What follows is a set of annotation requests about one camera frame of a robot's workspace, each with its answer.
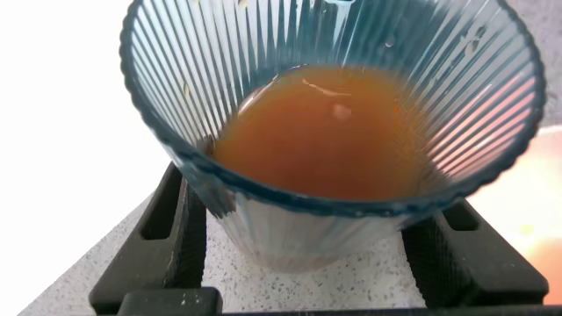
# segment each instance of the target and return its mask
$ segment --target glass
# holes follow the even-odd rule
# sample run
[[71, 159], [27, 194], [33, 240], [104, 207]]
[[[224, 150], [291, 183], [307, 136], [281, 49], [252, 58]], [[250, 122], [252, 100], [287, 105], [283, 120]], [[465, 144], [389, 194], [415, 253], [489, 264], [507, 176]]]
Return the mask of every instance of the glass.
[[[120, 54], [134, 105], [209, 212], [242, 252], [284, 271], [328, 264], [492, 182], [528, 146], [545, 100], [537, 48], [504, 1], [136, 0]], [[410, 124], [429, 117], [420, 194], [306, 197], [205, 155], [243, 100], [303, 64], [405, 79]]]

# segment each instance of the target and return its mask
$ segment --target countertop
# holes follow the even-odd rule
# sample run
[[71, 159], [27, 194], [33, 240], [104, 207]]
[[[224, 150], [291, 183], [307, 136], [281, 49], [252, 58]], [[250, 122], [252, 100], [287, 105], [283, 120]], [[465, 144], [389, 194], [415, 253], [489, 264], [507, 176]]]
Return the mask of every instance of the countertop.
[[[562, 2], [508, 1], [541, 49], [549, 82], [544, 126], [562, 124]], [[150, 197], [20, 313], [22, 316], [93, 315], [87, 295], [136, 225]], [[204, 284], [217, 287], [225, 311], [423, 306], [407, 264], [400, 234], [324, 269], [281, 275], [239, 254], [218, 224], [208, 220]]]

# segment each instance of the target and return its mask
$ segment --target bubble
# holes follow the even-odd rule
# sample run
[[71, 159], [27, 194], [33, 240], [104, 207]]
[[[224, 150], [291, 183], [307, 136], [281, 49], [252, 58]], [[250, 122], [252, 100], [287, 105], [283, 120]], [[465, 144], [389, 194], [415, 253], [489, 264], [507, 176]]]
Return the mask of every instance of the bubble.
[[394, 37], [393, 36], [386, 40], [385, 46], [387, 48], [390, 48], [390, 47], [394, 46]]

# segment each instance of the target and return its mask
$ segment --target white surface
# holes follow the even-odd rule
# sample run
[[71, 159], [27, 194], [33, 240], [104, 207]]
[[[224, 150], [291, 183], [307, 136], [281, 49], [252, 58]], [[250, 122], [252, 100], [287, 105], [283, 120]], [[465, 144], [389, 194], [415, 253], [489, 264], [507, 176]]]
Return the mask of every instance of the white surface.
[[119, 70], [128, 4], [0, 2], [2, 315], [105, 236], [169, 163]]
[[256, 266], [236, 248], [210, 213], [202, 284], [220, 291], [223, 312], [425, 306], [400, 233], [325, 268], [285, 274]]

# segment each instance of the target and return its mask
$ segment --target liquid surface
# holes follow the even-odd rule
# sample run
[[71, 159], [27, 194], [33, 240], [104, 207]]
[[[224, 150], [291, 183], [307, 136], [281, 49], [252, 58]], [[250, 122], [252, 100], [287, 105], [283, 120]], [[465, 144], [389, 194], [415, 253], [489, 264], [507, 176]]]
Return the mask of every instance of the liquid surface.
[[416, 195], [422, 141], [381, 71], [298, 68], [254, 95], [215, 142], [227, 169], [323, 198]]

